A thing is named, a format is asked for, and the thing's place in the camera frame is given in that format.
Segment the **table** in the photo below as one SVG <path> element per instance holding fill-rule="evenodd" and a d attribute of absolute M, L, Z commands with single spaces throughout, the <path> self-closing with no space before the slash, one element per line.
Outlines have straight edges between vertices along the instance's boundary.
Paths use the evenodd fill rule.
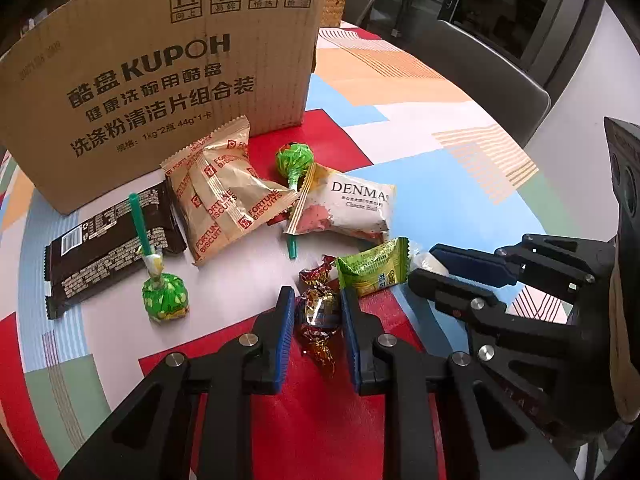
<path fill-rule="evenodd" d="M 396 184 L 392 235 L 428 250 L 440 242 L 493 251 L 524 233 L 571 235 L 571 222 L 544 176 L 511 137 L 462 90 L 379 37 L 343 23 L 321 29 L 302 126 L 254 137 L 250 158 L 276 178 L 273 153 L 309 143 L 317 160 L 376 182 Z M 187 252 L 167 258 L 183 277 L 191 312 L 158 326 L 140 304 L 140 270 L 49 321 L 44 308 L 44 246 L 131 191 L 162 180 L 156 171 L 113 190 L 67 217 L 43 199 L 6 155 L 0 173 L 0 423 L 25 462 L 52 480 L 110 411 L 169 351 L 216 351 L 247 332 L 271 308 L 280 286 L 322 254 L 355 253 L 357 240 L 331 233 L 298 238 L 287 257 L 283 224 L 263 226 L 205 267 Z M 254 277 L 252 287 L 242 277 Z M 497 291 L 519 316 L 566 322 L 559 300 L 525 286 Z M 465 350 L 462 326 L 406 287 L 364 298 L 388 332 L 448 355 Z M 294 343 L 277 397 L 252 399 L 254 472 L 276 478 L 377 480 L 382 475 L 383 400 L 351 390 L 344 358 L 322 378 Z M 316 457 L 310 462 L 309 457 Z M 271 465 L 281 464 L 273 470 Z"/>

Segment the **shipping box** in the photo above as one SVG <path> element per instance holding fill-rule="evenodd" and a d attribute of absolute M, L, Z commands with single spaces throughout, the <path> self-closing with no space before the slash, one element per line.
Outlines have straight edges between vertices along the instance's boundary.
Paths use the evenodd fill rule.
<path fill-rule="evenodd" d="M 246 115 L 300 124 L 324 0 L 71 0 L 0 62 L 0 144 L 61 213 Z"/>

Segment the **black chair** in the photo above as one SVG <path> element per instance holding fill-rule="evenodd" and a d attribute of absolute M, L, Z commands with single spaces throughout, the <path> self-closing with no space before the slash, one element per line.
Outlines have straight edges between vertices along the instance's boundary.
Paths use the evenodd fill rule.
<path fill-rule="evenodd" d="M 351 25 L 362 24 L 364 19 L 369 19 L 369 13 L 375 0 L 346 0 L 344 3 L 344 14 L 342 19 Z"/>
<path fill-rule="evenodd" d="M 524 147 L 549 110 L 538 83 L 472 35 L 436 20 L 412 54 L 459 86 Z"/>

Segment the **silver bolt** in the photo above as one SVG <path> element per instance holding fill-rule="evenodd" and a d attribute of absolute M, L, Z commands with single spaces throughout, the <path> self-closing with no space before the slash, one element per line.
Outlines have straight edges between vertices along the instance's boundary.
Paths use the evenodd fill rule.
<path fill-rule="evenodd" d="M 242 346 L 253 346 L 258 342 L 258 336 L 251 332 L 247 332 L 238 338 L 238 342 Z"/>
<path fill-rule="evenodd" d="M 381 334 L 378 336 L 378 343 L 382 346 L 386 346 L 387 348 L 391 348 L 392 346 L 396 346 L 398 339 L 396 336 L 391 334 Z"/>
<path fill-rule="evenodd" d="M 467 366 L 471 362 L 471 356 L 465 352 L 453 352 L 451 360 L 458 366 Z"/>
<path fill-rule="evenodd" d="M 471 308 L 473 310 L 482 310 L 486 307 L 486 303 L 482 298 L 473 298 L 471 300 Z"/>
<path fill-rule="evenodd" d="M 481 361 L 490 361 L 494 358 L 495 350 L 491 345 L 482 345 L 478 350 L 478 359 Z"/>
<path fill-rule="evenodd" d="M 164 362 L 171 368 L 177 368 L 184 362 L 184 355 L 180 352 L 173 352 L 164 358 Z"/>

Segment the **woven basket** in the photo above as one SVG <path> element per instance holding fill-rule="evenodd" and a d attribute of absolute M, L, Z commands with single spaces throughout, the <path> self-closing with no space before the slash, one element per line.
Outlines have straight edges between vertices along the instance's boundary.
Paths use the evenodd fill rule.
<path fill-rule="evenodd" d="M 324 0 L 320 27 L 340 27 L 344 3 L 347 0 Z"/>

